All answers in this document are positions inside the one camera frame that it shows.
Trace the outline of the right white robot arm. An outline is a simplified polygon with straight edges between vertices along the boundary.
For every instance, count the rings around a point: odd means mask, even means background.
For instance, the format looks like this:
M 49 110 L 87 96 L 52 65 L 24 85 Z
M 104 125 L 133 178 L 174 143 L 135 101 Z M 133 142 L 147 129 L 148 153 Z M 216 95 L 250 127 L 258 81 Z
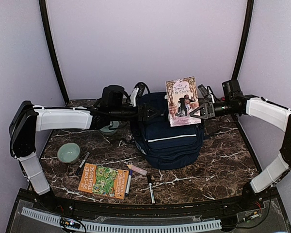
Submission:
M 263 169 L 238 199 L 238 207 L 247 211 L 257 202 L 255 194 L 278 184 L 291 172 L 291 108 L 244 94 L 237 80 L 224 82 L 222 88 L 224 97 L 220 100 L 209 86 L 199 85 L 204 100 L 190 116 L 207 120 L 235 115 L 240 121 Z

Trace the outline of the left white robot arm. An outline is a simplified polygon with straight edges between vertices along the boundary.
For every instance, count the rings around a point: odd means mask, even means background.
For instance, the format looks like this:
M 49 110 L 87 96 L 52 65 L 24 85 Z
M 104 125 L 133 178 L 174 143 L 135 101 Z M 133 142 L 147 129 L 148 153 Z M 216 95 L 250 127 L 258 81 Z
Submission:
M 21 103 L 9 126 L 10 155 L 18 160 L 47 211 L 57 210 L 59 202 L 51 195 L 51 187 L 36 154 L 36 133 L 60 129 L 100 130 L 111 121 L 149 121 L 160 112 L 148 103 L 138 103 L 144 88 L 143 83 L 138 83 L 128 94 L 119 85 L 109 85 L 92 107 L 45 107 L 29 100 Z

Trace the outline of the pink Shrew paperback book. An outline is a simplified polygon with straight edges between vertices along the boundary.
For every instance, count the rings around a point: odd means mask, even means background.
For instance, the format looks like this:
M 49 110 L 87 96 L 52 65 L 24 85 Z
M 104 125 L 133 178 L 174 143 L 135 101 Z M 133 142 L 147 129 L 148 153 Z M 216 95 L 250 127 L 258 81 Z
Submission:
M 165 87 L 170 126 L 200 124 L 201 119 L 190 116 L 199 107 L 195 77 L 166 81 Z

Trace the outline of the navy blue student backpack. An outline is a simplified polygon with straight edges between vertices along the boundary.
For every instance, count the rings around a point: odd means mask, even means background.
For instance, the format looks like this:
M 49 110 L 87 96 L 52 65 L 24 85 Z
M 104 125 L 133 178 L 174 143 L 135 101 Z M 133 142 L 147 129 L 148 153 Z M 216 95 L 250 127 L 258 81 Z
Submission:
M 137 149 L 156 169 L 172 170 L 193 164 L 204 141 L 204 125 L 171 127 L 165 92 L 143 95 L 138 104 L 147 104 L 160 113 L 150 121 L 130 122 L 130 130 Z

